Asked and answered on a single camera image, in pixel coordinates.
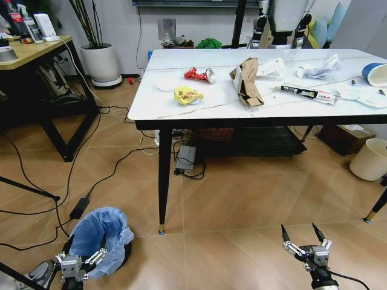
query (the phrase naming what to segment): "blue trash bag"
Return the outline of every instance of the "blue trash bag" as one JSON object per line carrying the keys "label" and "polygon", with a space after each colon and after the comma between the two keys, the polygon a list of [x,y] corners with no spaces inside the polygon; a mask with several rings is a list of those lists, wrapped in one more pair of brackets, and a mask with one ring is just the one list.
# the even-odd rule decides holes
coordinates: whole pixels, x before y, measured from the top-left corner
{"label": "blue trash bag", "polygon": [[94,270],[89,272],[93,279],[111,275],[122,264],[124,245],[134,238],[128,227],[126,216],[118,208],[102,207],[88,213],[73,229],[73,244],[70,254],[91,256],[100,249],[103,234],[106,232],[106,257]]}

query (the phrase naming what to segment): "white marble tabletop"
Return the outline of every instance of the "white marble tabletop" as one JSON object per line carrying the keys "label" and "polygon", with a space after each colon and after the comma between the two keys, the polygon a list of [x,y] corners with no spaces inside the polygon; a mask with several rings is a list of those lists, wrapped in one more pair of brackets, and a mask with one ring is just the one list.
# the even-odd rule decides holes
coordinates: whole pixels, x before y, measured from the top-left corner
{"label": "white marble tabletop", "polygon": [[[322,65],[337,54],[341,71],[327,75],[325,79],[300,79],[296,70],[301,65]],[[247,107],[232,85],[229,72],[248,57],[257,57],[266,63],[281,57],[285,68],[278,77],[257,77],[255,85],[265,104]],[[357,86],[375,93],[379,88],[369,86],[362,77],[362,69],[371,62],[387,63],[387,60],[357,50],[155,50],[146,68],[128,117],[140,120],[179,120],[211,118],[278,118],[278,117],[330,117],[354,115],[387,115],[387,108],[377,109],[357,101],[339,99],[335,106],[318,103],[308,98],[278,91],[283,83],[320,89],[336,93],[338,86]],[[213,84],[185,80],[183,74],[191,67],[203,72],[211,67],[216,75]],[[174,100],[174,92],[164,92],[156,87],[156,81],[173,78],[177,84],[186,85],[204,94],[197,105],[181,105]]]}

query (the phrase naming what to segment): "basket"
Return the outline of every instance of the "basket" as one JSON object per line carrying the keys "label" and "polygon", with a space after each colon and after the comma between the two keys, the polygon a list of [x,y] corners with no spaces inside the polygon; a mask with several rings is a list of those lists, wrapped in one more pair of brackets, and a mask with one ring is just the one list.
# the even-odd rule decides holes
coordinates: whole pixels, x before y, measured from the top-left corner
{"label": "basket", "polygon": [[200,129],[197,138],[210,141],[231,141],[234,133],[235,128]]}

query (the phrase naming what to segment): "blue cup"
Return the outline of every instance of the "blue cup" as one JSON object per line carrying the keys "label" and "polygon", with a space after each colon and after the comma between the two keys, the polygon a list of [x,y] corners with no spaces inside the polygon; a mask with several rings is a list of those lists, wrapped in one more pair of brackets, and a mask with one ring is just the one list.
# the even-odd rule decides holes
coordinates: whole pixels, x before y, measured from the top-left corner
{"label": "blue cup", "polygon": [[387,63],[373,62],[366,65],[362,71],[371,86],[387,85]]}

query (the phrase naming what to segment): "cardboard box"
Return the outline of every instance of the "cardboard box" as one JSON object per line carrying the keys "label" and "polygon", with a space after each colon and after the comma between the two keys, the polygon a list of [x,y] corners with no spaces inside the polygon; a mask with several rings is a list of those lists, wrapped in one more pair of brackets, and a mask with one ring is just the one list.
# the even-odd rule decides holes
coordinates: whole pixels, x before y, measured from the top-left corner
{"label": "cardboard box", "polygon": [[258,59],[249,57],[230,72],[233,85],[241,101],[247,106],[259,106],[264,104],[264,101],[254,84],[257,71]]}
{"label": "cardboard box", "polygon": [[375,135],[375,132],[359,125],[329,125],[321,129],[319,138],[338,154],[346,156],[359,152],[365,141]]}

